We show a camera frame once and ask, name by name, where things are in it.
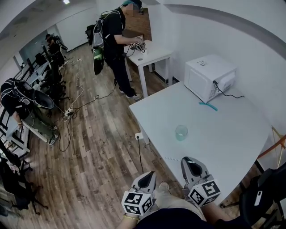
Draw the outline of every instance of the wooden floor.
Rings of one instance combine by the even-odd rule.
[[[95,76],[91,48],[83,45],[68,55],[72,58],[63,68],[62,74],[67,81],[67,95],[71,100],[61,102],[65,110],[80,94],[76,87],[80,64],[78,84],[85,91],[74,103],[79,107],[95,98],[108,95],[114,88],[114,77],[111,69],[105,66],[102,73]],[[132,86],[137,92],[141,84],[136,68],[131,68]],[[144,69],[148,93],[162,90],[166,85],[154,74]],[[141,174],[138,143],[134,138],[139,127],[129,105],[134,103],[118,90],[100,100],[83,107],[77,118],[71,121],[69,132],[70,146],[65,152],[59,150],[59,143],[49,146],[35,136],[31,136],[31,153],[26,160],[31,162],[32,172],[28,172],[28,180],[44,188],[37,194],[39,201],[49,206],[49,210],[36,205],[40,216],[34,214],[32,206],[29,210],[18,211],[21,217],[0,216],[0,221],[9,229],[112,229],[122,216],[120,204],[124,191],[132,181]],[[61,113],[53,111],[53,120],[61,117]],[[69,142],[68,122],[57,121],[62,139],[61,149]],[[159,157],[152,143],[146,146],[142,141],[141,154],[144,171],[154,170],[157,183],[169,183],[170,192],[181,197],[180,186],[171,172]],[[239,191],[227,202],[239,196]],[[236,217],[238,208],[227,210]]]

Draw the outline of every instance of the clear plastic cup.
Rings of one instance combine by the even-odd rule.
[[[176,128],[176,138],[178,141],[182,141],[186,138],[188,134],[188,128],[183,125],[179,125]]]

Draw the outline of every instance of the person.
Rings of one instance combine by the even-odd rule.
[[[155,205],[149,215],[125,214],[117,229],[251,229],[240,218],[231,218],[214,203],[201,208],[177,198],[168,192],[169,185],[162,183],[155,190]]]
[[[58,127],[46,118],[41,110],[30,102],[26,105],[19,101],[17,95],[12,91],[14,79],[6,80],[1,86],[1,104],[8,114],[18,123],[19,128],[23,127],[25,121],[30,127],[37,129],[49,138],[48,144],[53,145],[59,138],[57,135]]]
[[[130,86],[125,67],[125,57],[123,56],[124,45],[130,45],[135,42],[143,43],[143,40],[139,38],[125,38],[122,35],[126,25],[125,15],[132,12],[133,7],[140,8],[141,6],[128,0],[123,3],[122,7],[109,13],[103,21],[102,37],[104,40],[104,59],[114,73],[120,92],[125,93],[127,98],[138,100],[141,99],[142,95],[136,93]]]
[[[60,50],[60,45],[57,43],[56,37],[47,34],[46,41],[48,43],[50,53],[55,55],[56,61],[59,65],[59,70],[61,70],[67,64],[67,61],[64,60],[64,57]]]

